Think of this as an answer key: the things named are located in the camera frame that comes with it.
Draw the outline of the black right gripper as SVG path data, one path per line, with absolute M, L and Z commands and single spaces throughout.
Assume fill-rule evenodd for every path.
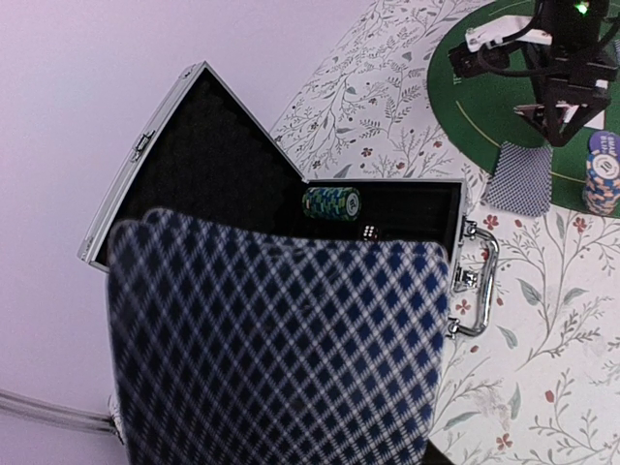
M 549 46 L 530 46 L 533 90 L 543 104 L 519 105 L 513 112 L 554 147 L 565 146 L 611 102 L 615 59 L 607 46 L 615 37 L 608 1 L 537 1 L 534 27 L 551 36 Z

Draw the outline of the aluminium poker case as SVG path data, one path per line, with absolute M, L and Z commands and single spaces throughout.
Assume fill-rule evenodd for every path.
M 313 220 L 302 211 L 308 188 L 353 187 L 361 211 L 352 222 Z M 197 218 L 278 235 L 355 240 L 375 225 L 381 240 L 442 244 L 451 288 L 474 291 L 476 318 L 451 328 L 468 336 L 489 326 L 499 245 L 465 212 L 461 179 L 308 180 L 206 63 L 186 68 L 132 144 L 77 255 L 106 270 L 112 225 L 164 207 Z

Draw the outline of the blue playing card deck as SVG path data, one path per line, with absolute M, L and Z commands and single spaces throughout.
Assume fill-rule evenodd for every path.
M 133 464 L 419 464 L 449 315 L 435 242 L 116 224 L 108 320 Z

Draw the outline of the purple small blind button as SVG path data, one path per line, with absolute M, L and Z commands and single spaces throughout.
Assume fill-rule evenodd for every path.
M 597 131 L 588 140 L 589 152 L 594 156 L 604 154 L 616 157 L 619 145 L 620 137 L 610 131 Z

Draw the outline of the green round poker mat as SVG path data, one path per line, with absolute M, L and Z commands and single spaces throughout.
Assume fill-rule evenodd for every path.
M 430 106 L 449 141 L 468 159 L 493 173 L 500 146 L 508 141 L 523 147 L 538 147 L 546 140 L 513 108 L 535 103 L 529 79 L 483 75 L 455 77 L 449 61 L 450 49 L 464 40 L 469 27 L 505 15 L 529 16 L 534 1 L 493 1 L 454 21 L 437 44 L 427 72 Z M 609 86 L 612 102 L 604 115 L 603 129 L 619 135 L 619 75 Z M 583 128 L 564 147 L 553 149 L 552 203 L 586 211 L 582 201 L 588 140 L 591 128 Z

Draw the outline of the green poker chip stack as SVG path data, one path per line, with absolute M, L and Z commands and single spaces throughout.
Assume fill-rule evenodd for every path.
M 353 187 L 313 187 L 304 192 L 301 207 L 312 219 L 351 222 L 361 211 L 361 195 Z

